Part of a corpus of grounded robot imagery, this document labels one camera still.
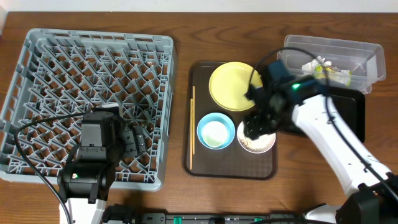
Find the green yellow snack wrapper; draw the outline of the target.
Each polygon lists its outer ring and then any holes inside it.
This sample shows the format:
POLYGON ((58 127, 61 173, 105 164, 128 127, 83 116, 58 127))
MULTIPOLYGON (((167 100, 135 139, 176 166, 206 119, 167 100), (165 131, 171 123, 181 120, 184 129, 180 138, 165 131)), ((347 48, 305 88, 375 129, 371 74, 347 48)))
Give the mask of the green yellow snack wrapper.
MULTIPOLYGON (((326 66, 326 71, 328 73, 328 78, 331 81, 337 82, 339 84, 350 86, 351 84, 351 70, 342 70, 333 66, 326 66)), ((314 69, 314 77, 316 79, 326 78, 324 69, 321 65, 317 65, 314 69)))

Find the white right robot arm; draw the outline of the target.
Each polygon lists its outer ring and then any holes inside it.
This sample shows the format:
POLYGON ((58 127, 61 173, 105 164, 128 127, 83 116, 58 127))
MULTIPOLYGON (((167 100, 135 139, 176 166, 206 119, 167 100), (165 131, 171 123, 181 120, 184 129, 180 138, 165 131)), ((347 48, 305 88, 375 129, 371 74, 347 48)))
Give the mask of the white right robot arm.
POLYGON ((246 93, 257 106, 244 117, 244 134, 257 139, 294 124, 321 152, 347 197, 342 206, 320 205, 297 223, 397 223, 397 176, 378 161, 337 112, 313 77, 278 82, 246 93))

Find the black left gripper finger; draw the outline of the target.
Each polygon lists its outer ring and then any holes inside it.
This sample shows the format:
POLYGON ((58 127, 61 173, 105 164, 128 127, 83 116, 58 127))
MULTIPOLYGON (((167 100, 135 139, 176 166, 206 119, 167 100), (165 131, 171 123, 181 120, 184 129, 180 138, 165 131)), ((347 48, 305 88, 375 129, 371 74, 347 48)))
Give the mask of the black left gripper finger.
POLYGON ((144 131, 142 126, 135 126, 134 127, 134 137, 135 143, 138 153, 146 152, 146 142, 144 138, 144 131))
POLYGON ((124 157, 136 157, 137 156, 137 145, 135 135, 132 131, 123 132, 123 140, 126 145, 124 157))

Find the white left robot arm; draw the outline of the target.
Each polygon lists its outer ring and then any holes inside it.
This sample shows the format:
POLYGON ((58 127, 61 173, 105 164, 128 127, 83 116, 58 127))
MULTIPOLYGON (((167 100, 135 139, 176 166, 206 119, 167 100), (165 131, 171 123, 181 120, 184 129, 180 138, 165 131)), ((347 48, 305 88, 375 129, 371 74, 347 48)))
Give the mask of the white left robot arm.
POLYGON ((73 223, 136 223, 126 205, 106 206, 116 169, 126 157, 146 152, 141 127, 128 126, 116 104, 82 117, 80 142, 70 151, 57 182, 62 205, 73 223))

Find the pale green cup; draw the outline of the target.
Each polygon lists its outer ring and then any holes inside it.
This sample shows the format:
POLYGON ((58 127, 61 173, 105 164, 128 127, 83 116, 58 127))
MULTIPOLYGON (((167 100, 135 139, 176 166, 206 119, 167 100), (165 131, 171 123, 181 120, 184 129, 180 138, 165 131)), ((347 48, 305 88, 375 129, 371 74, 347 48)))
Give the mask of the pale green cup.
POLYGON ((202 140, 210 148, 221 147, 228 139, 226 126, 219 121, 206 123, 201 130, 202 140))

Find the white pink bowl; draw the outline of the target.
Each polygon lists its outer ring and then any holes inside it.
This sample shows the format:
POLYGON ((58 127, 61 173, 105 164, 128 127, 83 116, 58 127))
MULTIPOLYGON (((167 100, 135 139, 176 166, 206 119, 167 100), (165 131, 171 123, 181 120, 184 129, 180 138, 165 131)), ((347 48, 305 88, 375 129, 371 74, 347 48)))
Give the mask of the white pink bowl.
POLYGON ((241 122, 237 128, 237 138, 238 142, 242 146, 243 149, 246 151, 253 153, 253 154, 262 154, 265 153, 274 146, 276 142, 276 133, 273 134, 265 134, 260 136, 256 140, 252 140, 249 137, 244 135, 244 125, 241 122))

